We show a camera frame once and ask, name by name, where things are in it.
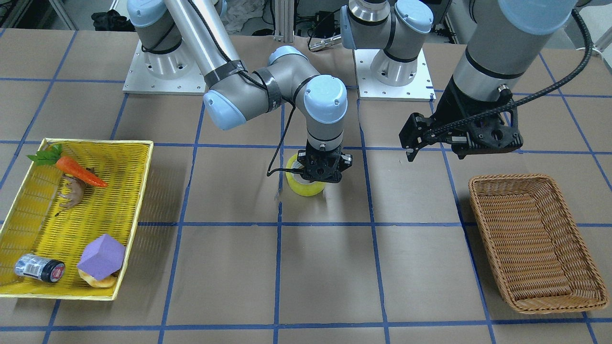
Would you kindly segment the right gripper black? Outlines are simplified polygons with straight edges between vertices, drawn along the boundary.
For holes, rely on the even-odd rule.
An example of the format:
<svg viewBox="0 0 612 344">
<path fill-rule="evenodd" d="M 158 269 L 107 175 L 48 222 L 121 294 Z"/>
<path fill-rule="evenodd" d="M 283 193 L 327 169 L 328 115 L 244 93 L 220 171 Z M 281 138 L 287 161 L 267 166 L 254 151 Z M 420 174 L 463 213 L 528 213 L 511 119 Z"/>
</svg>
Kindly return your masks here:
<svg viewBox="0 0 612 344">
<path fill-rule="evenodd" d="M 352 167 L 353 156 L 340 150 L 299 150 L 297 162 L 302 179 L 310 182 L 339 183 L 342 172 Z"/>
</svg>

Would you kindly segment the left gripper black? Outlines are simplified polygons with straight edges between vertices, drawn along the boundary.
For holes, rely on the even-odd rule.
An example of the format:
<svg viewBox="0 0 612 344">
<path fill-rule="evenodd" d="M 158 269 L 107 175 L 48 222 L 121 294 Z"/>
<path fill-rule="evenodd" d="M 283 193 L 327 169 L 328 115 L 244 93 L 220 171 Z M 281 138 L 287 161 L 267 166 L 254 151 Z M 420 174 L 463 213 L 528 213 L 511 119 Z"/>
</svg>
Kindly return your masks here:
<svg viewBox="0 0 612 344">
<path fill-rule="evenodd" d="M 444 119 L 439 113 L 424 116 L 418 112 L 412 113 L 399 132 L 402 148 L 406 150 L 409 162 L 415 161 L 416 155 L 422 148 L 435 143 L 446 143 L 452 151 L 464 159 L 466 155 L 476 154 L 504 154 L 518 150 L 523 146 L 524 140 L 518 128 L 517 107 L 506 105 L 505 112 L 510 114 L 510 122 L 506 124 L 503 112 L 500 111 L 485 118 L 472 122 L 454 125 L 453 127 L 433 134 L 431 131 L 446 124 L 467 118 L 471 114 L 479 114 L 483 107 L 459 107 L 455 117 Z"/>
</svg>

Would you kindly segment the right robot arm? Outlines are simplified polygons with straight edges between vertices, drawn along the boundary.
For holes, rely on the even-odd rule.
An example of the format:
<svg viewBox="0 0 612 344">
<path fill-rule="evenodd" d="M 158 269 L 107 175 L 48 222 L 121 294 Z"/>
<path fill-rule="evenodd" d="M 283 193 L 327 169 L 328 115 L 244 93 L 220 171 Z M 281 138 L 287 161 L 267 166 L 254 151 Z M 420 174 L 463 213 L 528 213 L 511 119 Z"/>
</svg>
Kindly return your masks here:
<svg viewBox="0 0 612 344">
<path fill-rule="evenodd" d="M 311 183 L 341 181 L 353 163 L 342 152 L 348 93 L 341 79 L 320 74 L 290 45 L 277 48 L 266 67 L 249 72 L 211 0 L 129 0 L 127 12 L 149 74 L 171 80 L 196 68 L 208 87 L 208 115 L 221 130 L 290 104 L 306 118 L 307 142 L 297 166 L 284 172 Z"/>
</svg>

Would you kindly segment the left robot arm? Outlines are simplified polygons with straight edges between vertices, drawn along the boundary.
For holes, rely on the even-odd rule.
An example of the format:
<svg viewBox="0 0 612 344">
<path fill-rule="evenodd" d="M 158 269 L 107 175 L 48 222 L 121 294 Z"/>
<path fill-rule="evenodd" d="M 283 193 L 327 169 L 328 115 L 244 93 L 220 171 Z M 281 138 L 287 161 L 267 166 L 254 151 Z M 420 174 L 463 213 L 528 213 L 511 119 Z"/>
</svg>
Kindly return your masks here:
<svg viewBox="0 0 612 344">
<path fill-rule="evenodd" d="M 430 117 L 411 114 L 399 133 L 409 161 L 428 145 L 450 144 L 460 158 L 518 150 L 523 138 L 518 107 L 562 87 L 587 65 L 590 33 L 579 15 L 602 0 L 472 0 L 476 22 L 437 109 Z M 342 44 L 351 50 L 376 49 L 372 71 L 389 86 L 411 81 L 418 54 L 433 27 L 433 13 L 419 0 L 350 0 L 341 7 Z M 512 89 L 554 32 L 573 18 L 583 35 L 584 56 L 568 76 L 520 100 Z"/>
</svg>

